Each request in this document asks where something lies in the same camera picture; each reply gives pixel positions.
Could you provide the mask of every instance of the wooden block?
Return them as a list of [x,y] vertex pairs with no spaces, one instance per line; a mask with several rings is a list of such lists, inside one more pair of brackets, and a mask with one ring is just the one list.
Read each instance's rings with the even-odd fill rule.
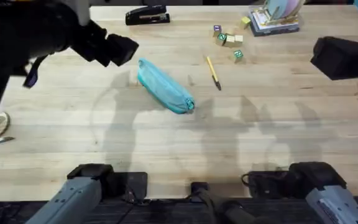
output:
[[244,40],[244,37],[242,35],[235,35],[234,39],[236,41],[236,46],[239,47],[242,45],[242,41]]
[[222,32],[222,27],[220,25],[215,25],[213,37],[217,37],[221,32]]
[[219,34],[218,37],[216,38],[216,44],[218,44],[219,46],[223,46],[224,43],[226,42],[226,38],[227,38],[226,34]]
[[236,46],[236,38],[232,35],[227,35],[226,42],[224,43],[226,47],[235,47]]
[[250,22],[251,22],[251,20],[246,16],[241,18],[240,28],[241,29],[246,29],[249,26]]
[[234,63],[240,62],[244,55],[242,54],[241,50],[235,50],[232,55],[232,59]]

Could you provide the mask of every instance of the black clamp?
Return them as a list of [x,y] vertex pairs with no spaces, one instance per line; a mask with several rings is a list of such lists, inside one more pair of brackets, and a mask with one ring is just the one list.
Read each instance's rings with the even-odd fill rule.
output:
[[102,185],[102,199],[117,196],[117,182],[111,165],[81,164],[67,175],[68,180],[75,177],[90,177],[93,180],[99,180]]
[[325,162],[299,162],[289,171],[253,171],[247,174],[249,191],[254,198],[305,198],[313,189],[339,185],[345,180]]

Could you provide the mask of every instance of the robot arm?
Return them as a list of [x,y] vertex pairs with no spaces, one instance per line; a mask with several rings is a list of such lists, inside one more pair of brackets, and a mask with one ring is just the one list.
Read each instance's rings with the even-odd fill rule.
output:
[[85,0],[0,1],[0,100],[11,75],[27,77],[27,87],[35,84],[37,68],[25,70],[30,58],[41,62],[71,47],[89,62],[120,66],[138,46],[93,22]]
[[254,198],[305,199],[325,224],[358,224],[358,204],[345,180],[325,162],[300,162],[289,171],[252,171],[247,174]]
[[117,193],[117,179],[111,165],[80,165],[67,175],[58,193],[26,224],[82,223],[102,198]]

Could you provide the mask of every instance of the wooden table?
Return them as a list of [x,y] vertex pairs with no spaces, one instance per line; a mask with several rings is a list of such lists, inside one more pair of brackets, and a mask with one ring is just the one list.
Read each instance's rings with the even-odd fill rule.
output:
[[[244,35],[245,60],[219,47],[213,25],[235,28],[244,6],[169,7],[172,23],[125,26],[132,7],[95,7],[92,18],[138,41],[122,67],[88,63],[71,50],[49,57],[38,84],[12,78],[3,107],[12,117],[0,144],[0,200],[48,200],[78,164],[149,174],[149,197],[182,197],[192,181],[244,195],[240,175],[300,161],[325,161],[358,195],[358,80],[332,82],[309,63],[318,37],[358,41],[354,6],[305,6],[295,34]],[[223,86],[217,91],[205,57]],[[139,85],[145,57],[185,86],[193,114],[177,115]]]

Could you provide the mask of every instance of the black cable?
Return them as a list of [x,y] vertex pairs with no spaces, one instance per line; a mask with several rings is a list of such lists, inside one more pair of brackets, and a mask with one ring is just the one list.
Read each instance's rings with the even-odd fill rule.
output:
[[148,203],[144,203],[145,200],[138,199],[136,197],[135,191],[129,185],[126,185],[126,194],[125,194],[125,199],[123,199],[123,201],[126,202],[126,203],[129,203],[129,204],[132,204],[132,205],[137,205],[137,206],[148,206],[148,205],[150,205],[150,201],[148,201]]
[[132,209],[135,207],[135,205],[132,205],[125,214],[122,215],[122,217],[118,220],[118,222],[116,224],[120,224],[122,223],[122,221],[124,221],[125,217],[127,217],[127,215],[129,214],[129,212],[132,211]]
[[200,192],[193,192],[182,199],[165,199],[165,200],[157,200],[157,202],[163,202],[164,204],[188,203],[192,197],[198,196],[198,194],[200,194]]
[[246,181],[244,180],[244,178],[245,178],[245,177],[248,177],[248,176],[249,176],[249,173],[243,174],[243,175],[241,176],[241,182],[242,182],[242,184],[244,184],[246,187],[249,187],[249,183],[246,182]]
[[5,208],[3,208],[1,210],[1,215],[0,215],[0,224],[4,224],[6,220],[6,211]]
[[32,88],[38,81],[38,68],[41,63],[48,57],[48,55],[38,57],[32,64],[28,76],[25,78],[23,86],[26,88]]
[[20,203],[19,204],[19,208],[17,208],[17,210],[11,215],[11,216],[8,216],[8,219],[9,220],[13,220],[16,218],[16,216],[20,213],[20,211],[22,210],[23,208],[23,203]]
[[208,212],[209,212],[209,215],[211,217],[211,221],[212,221],[212,224],[216,224],[216,216],[215,216],[215,206],[213,205],[213,202],[210,198],[208,198],[207,200],[203,200],[202,198],[200,198],[204,203],[205,205],[207,206],[207,209],[208,209]]

